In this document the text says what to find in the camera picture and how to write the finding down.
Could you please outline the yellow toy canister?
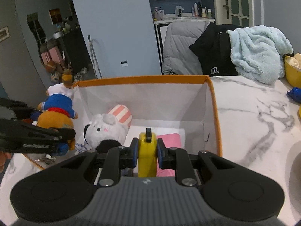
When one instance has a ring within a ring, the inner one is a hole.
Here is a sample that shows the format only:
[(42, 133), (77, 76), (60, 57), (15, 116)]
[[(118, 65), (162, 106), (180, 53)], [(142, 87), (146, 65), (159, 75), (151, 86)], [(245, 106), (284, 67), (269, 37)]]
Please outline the yellow toy canister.
[(140, 133), (138, 140), (138, 177), (151, 178), (157, 175), (157, 138), (151, 128)]

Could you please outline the white pink striped plush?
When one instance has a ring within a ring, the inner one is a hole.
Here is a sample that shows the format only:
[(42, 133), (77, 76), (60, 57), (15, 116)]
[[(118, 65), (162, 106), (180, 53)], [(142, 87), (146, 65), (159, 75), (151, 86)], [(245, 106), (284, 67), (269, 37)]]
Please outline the white pink striped plush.
[(93, 116), (90, 123), (84, 127), (86, 148), (97, 153), (107, 153), (114, 147), (125, 143), (132, 114), (125, 105), (116, 105), (109, 113)]

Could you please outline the duck plush blue outfit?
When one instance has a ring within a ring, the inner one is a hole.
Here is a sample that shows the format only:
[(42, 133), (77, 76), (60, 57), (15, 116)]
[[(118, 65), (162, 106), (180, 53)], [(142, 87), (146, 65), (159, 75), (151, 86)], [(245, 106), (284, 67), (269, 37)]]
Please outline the duck plush blue outfit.
[(74, 128), (73, 120), (78, 114), (72, 108), (74, 77), (70, 69), (62, 74), (62, 82), (52, 85), (46, 90), (46, 100), (41, 102), (37, 111), (31, 115), (31, 120), (42, 128)]

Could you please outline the orange cardboard box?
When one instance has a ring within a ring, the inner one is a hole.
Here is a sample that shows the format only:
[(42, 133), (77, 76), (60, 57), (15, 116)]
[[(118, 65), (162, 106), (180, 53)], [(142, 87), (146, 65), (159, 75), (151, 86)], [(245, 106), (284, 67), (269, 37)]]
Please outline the orange cardboard box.
[(76, 83), (77, 143), (84, 143), (84, 126), (94, 115), (118, 104), (125, 105), (133, 117), (125, 145), (151, 128), (157, 135), (179, 134), (188, 153), (208, 150), (222, 155), (216, 97), (208, 76), (132, 76)]

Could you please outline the grey quilted jacket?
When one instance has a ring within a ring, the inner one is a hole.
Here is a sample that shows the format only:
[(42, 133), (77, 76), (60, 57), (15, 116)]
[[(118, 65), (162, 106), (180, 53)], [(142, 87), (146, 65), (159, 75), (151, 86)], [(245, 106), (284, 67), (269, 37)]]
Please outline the grey quilted jacket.
[(204, 33), (208, 21), (177, 21), (167, 27), (162, 73), (164, 75), (202, 75), (198, 57), (189, 49)]

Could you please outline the black jacket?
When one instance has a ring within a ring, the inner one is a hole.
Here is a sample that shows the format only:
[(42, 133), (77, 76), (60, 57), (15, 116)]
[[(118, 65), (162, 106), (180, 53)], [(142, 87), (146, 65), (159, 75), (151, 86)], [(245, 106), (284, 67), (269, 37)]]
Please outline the black jacket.
[(189, 46), (189, 49), (198, 57), (203, 75), (238, 75), (236, 66), (231, 60), (231, 43), (227, 31), (240, 28), (232, 24), (210, 22), (196, 42)]

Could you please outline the light blue fleece towel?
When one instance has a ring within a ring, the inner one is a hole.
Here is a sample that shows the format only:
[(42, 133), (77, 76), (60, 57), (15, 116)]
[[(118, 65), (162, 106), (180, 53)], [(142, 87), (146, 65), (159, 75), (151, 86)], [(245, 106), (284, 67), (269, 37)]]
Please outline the light blue fleece towel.
[(239, 75), (268, 85), (285, 76), (283, 56), (291, 55), (293, 47), (279, 29), (260, 25), (227, 33), (230, 58)]

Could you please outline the blue wrapped snack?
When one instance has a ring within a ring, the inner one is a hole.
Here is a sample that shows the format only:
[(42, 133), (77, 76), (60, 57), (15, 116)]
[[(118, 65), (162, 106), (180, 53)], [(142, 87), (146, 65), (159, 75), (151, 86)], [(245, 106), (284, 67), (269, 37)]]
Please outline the blue wrapped snack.
[(287, 96), (295, 102), (301, 104), (301, 89), (293, 87), (290, 91), (287, 91)]

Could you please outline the yellow bowl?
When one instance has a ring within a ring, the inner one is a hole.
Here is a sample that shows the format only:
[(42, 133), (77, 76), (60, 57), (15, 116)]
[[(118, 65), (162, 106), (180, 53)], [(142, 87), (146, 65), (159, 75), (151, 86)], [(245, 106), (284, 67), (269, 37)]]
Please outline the yellow bowl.
[(293, 57), (285, 56), (285, 76), (292, 87), (301, 88), (300, 53)]

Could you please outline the white glass panel door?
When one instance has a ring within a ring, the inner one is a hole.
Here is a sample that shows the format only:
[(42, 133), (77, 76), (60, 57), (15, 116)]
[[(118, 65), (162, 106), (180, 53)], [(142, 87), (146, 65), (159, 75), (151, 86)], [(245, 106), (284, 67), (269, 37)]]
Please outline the white glass panel door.
[(241, 27), (252, 27), (252, 0), (214, 0), (215, 22), (217, 24), (233, 24)]

